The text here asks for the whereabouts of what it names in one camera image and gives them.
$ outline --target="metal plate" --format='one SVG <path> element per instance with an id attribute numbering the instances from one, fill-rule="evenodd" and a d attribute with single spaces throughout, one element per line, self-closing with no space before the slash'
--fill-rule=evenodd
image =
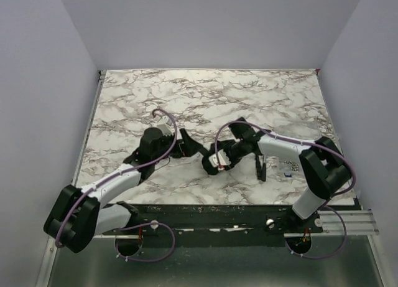
<path id="1" fill-rule="evenodd" d="M 332 252 L 341 237 L 315 237 L 308 254 Z M 112 238 L 94 239 L 79 254 L 57 253 L 51 287 L 382 287 L 365 236 L 350 237 L 344 252 L 326 260 L 303 260 L 285 248 L 178 248 L 159 263 L 116 259 Z M 144 249 L 141 258 L 166 249 Z"/>

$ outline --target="white wall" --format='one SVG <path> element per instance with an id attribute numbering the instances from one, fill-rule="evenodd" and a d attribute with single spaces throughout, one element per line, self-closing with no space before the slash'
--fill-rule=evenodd
<path id="1" fill-rule="evenodd" d="M 33 286 L 98 73 L 61 0 L 0 0 L 0 285 Z"/>
<path id="2" fill-rule="evenodd" d="M 398 282 L 398 0 L 361 0 L 320 72 L 357 191 Z"/>
<path id="3" fill-rule="evenodd" d="M 318 68 L 359 0 L 62 0 L 107 68 Z"/>

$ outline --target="purple cable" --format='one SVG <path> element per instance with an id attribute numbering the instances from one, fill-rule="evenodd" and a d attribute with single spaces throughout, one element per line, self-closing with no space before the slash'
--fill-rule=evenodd
<path id="1" fill-rule="evenodd" d="M 75 209 L 79 206 L 79 204 L 82 202 L 82 200 L 91 192 L 95 191 L 97 188 L 103 186 L 104 184 L 106 184 L 107 182 L 109 182 L 110 180 L 113 180 L 114 178 L 121 176 L 125 173 L 129 173 L 135 170 L 138 170 L 142 167 L 147 167 L 150 166 L 152 164 L 157 163 L 158 161 L 161 161 L 163 158 L 165 158 L 167 155 L 169 155 L 169 153 L 173 150 L 173 147 L 175 146 L 175 143 L 177 142 L 177 123 L 175 122 L 175 119 L 173 117 L 172 114 L 167 113 L 165 110 L 161 109 L 161 108 L 156 108 L 152 111 L 152 116 L 155 118 L 156 116 L 156 112 L 160 111 L 163 114 L 165 114 L 166 116 L 169 117 L 169 119 L 171 120 L 171 122 L 173 123 L 174 126 L 174 139 L 173 139 L 173 143 L 171 144 L 171 146 L 169 147 L 169 149 L 163 153 L 163 155 L 159 156 L 157 159 L 154 159 L 153 161 L 147 162 L 145 164 L 141 164 L 139 166 L 136 167 L 130 167 L 129 169 L 125 169 L 123 171 L 121 171 L 120 173 L 115 173 L 112 176 L 109 176 L 107 178 L 105 178 L 104 180 L 100 181 L 99 183 L 97 183 L 97 185 L 95 185 L 95 187 L 92 187 L 90 189 L 88 189 L 84 194 L 82 194 L 80 196 L 80 198 L 77 199 L 77 201 L 74 203 L 74 205 L 72 206 L 72 208 L 69 210 L 69 212 L 67 213 L 67 216 L 65 217 L 65 219 L 63 220 L 61 226 L 60 226 L 60 230 L 58 230 L 57 236 L 55 237 L 55 246 L 57 248 L 62 248 L 63 245 L 60 243 L 60 238 L 61 238 L 61 234 L 63 232 L 63 229 L 65 229 L 66 224 L 68 223 L 70 217 L 73 214 L 73 211 L 75 211 Z"/>
<path id="2" fill-rule="evenodd" d="M 275 138 L 275 139 L 279 139 L 279 140 L 281 140 L 281 141 L 290 142 L 290 143 L 299 144 L 299 145 L 303 144 L 303 145 L 306 145 L 306 146 L 313 146 L 313 147 L 322 149 L 322 150 L 324 150 L 324 151 L 326 151 L 326 152 L 329 152 L 329 153 L 331 153 L 331 154 L 334 155 L 334 156 L 337 156 L 337 157 L 340 158 L 342 161 L 344 161 L 344 164 L 345 164 L 346 167 L 349 169 L 349 171 L 350 171 L 350 173 L 351 173 L 353 179 L 352 179 L 351 184 L 349 185 L 349 187 L 347 187 L 346 189 L 342 190 L 341 192 L 336 192 L 336 193 L 334 193 L 334 194 L 332 195 L 332 197 L 334 197 L 334 196 L 336 196 L 336 195 L 345 194 L 346 192 L 349 192 L 351 189 L 354 188 L 354 185 L 355 185 L 355 183 L 356 183 L 356 173 L 354 172 L 354 169 L 353 169 L 352 165 L 351 165 L 351 164 L 347 161 L 347 159 L 346 159 L 344 156 L 342 156 L 340 153 L 337 153 L 336 151 L 333 151 L 332 149 L 329 149 L 329 148 L 324 147 L 324 146 L 319 145 L 319 144 L 315 144 L 315 143 L 311 143 L 311 142 L 305 142 L 305 141 L 303 141 L 303 143 L 302 143 L 301 141 L 299 141 L 299 140 L 297 140 L 297 139 L 291 139 L 291 138 L 286 138 L 286 137 L 283 137 L 283 136 L 279 136 L 279 135 L 277 135 L 277 134 L 272 134 L 272 133 L 266 131 L 264 128 L 261 128 L 261 127 L 258 126 L 258 125 L 255 125 L 255 124 L 253 124 L 253 123 L 246 122 L 246 121 L 238 121 L 238 120 L 237 120 L 237 121 L 231 121 L 231 122 L 228 122 L 228 123 L 224 124 L 224 125 L 218 130 L 218 132 L 217 132 L 217 134 L 216 134 L 214 149 L 215 149 L 215 151 L 216 151 L 215 153 L 216 153 L 217 163 L 218 163 L 219 166 L 221 166 L 221 163 L 220 163 L 220 157 L 218 156 L 218 146 L 217 146 L 218 136 L 220 135 L 220 133 L 222 132 L 222 130 L 223 130 L 224 128 L 226 128 L 227 126 L 229 126 L 229 125 L 231 125 L 231 124 L 235 124 L 235 123 L 250 125 L 250 126 L 252 126 L 252 127 L 254 127 L 254 128 L 257 128 L 258 130 L 262 131 L 263 133 L 269 135 L 271 138 Z"/>
<path id="3" fill-rule="evenodd" d="M 341 224 L 343 225 L 343 229 L 344 229 L 344 239 L 343 239 L 343 242 L 341 243 L 341 245 L 338 247 L 337 250 L 335 250 L 331 254 L 327 254 L 327 255 L 324 255 L 324 256 L 306 256 L 304 254 L 296 253 L 295 251 L 292 250 L 292 248 L 289 246 L 289 244 L 287 242 L 285 242 L 285 245 L 286 245 L 287 249 L 289 250 L 289 252 L 292 255 L 298 256 L 300 258 L 305 258 L 305 259 L 321 260 L 321 259 L 327 259 L 327 258 L 331 258 L 333 256 L 336 256 L 337 254 L 340 254 L 344 250 L 344 247 L 345 247 L 345 245 L 347 243 L 347 237 L 348 237 L 347 236 L 346 224 L 344 223 L 344 220 L 343 220 L 342 216 L 335 209 L 333 209 L 333 208 L 331 208 L 329 206 L 325 206 L 325 208 L 329 209 L 330 211 L 333 211 L 338 216 L 338 218 L 341 220 Z"/>
<path id="4" fill-rule="evenodd" d="M 122 258 L 125 258 L 125 259 L 127 258 L 128 260 L 131 260 L 131 261 L 147 262 L 147 263 L 159 262 L 159 261 L 162 261 L 162 260 L 166 259 L 167 257 L 169 257 L 173 253 L 174 248 L 175 248 L 175 235 L 174 235 L 174 232 L 165 223 L 155 223 L 155 224 L 159 225 L 159 226 L 162 226 L 162 227 L 165 227 L 171 233 L 171 236 L 173 238 L 172 246 L 170 247 L 170 249 L 168 250 L 168 252 L 165 255 L 163 255 L 163 256 L 161 256 L 159 258 L 155 258 L 155 259 L 140 259 L 140 258 L 134 258 L 134 257 L 131 257 L 131 256 L 123 256 L 122 254 L 120 254 L 119 248 L 118 248 L 118 244 L 115 242 L 115 249 L 116 249 L 116 252 L 118 253 L 118 256 L 120 256 Z M 133 230 L 133 229 L 142 228 L 142 227 L 151 226 L 151 225 L 154 225 L 154 223 L 142 223 L 140 225 L 136 225 L 136 226 L 128 227 L 128 228 L 122 228 L 120 230 L 121 231 Z"/>

